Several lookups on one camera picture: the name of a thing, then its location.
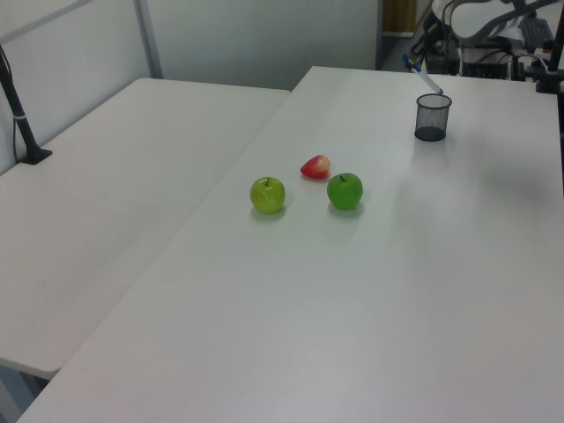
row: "pen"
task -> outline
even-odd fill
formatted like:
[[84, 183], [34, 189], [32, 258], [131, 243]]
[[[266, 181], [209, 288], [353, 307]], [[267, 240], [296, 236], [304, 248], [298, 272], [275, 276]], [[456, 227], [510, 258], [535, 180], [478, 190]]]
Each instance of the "pen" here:
[[437, 94], [439, 95], [443, 95], [444, 91], [442, 90], [442, 88], [440, 88], [428, 75], [427, 73], [421, 69], [421, 67], [418, 64], [413, 64], [410, 65], [409, 60], [407, 58], [406, 55], [404, 55], [402, 57], [402, 59], [404, 60], [405, 66], [407, 66], [407, 68], [410, 70], [410, 72], [412, 73], [416, 73], [418, 74], [421, 79], [423, 79], [423, 81], [425, 81], [425, 83], [427, 85], [429, 85], [431, 87], [431, 89], [433, 91], [435, 91]]

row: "apple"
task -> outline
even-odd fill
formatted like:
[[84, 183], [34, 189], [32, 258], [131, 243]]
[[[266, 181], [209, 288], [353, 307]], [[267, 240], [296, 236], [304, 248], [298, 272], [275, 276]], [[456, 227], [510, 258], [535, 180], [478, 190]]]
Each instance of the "apple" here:
[[356, 174], [338, 174], [329, 179], [327, 195], [335, 208], [352, 210], [362, 198], [362, 182]]
[[327, 156], [319, 155], [309, 159], [300, 171], [309, 178], [325, 179], [329, 175], [330, 166]]
[[286, 190], [276, 178], [258, 178], [250, 187], [250, 201], [262, 213], [276, 213], [286, 199]]

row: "wooden panel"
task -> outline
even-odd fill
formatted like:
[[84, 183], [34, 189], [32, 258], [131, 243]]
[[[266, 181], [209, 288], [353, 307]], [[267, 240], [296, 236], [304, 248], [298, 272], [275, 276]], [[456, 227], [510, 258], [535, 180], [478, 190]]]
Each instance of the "wooden panel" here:
[[413, 33], [417, 0], [384, 0], [384, 32]]

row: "red fruit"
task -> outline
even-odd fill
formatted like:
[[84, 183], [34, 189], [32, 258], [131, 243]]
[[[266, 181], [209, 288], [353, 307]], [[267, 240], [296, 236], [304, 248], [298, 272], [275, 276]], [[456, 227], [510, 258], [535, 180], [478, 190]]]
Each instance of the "red fruit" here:
[[327, 156], [319, 155], [303, 165], [300, 171], [309, 178], [325, 179], [329, 175], [331, 163]]

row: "mesh cup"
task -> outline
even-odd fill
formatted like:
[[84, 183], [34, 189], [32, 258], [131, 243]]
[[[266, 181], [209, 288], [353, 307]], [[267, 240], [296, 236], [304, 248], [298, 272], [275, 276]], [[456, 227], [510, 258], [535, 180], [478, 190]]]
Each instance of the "mesh cup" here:
[[447, 135], [447, 120], [452, 100], [446, 95], [425, 94], [417, 99], [415, 137], [440, 141]]

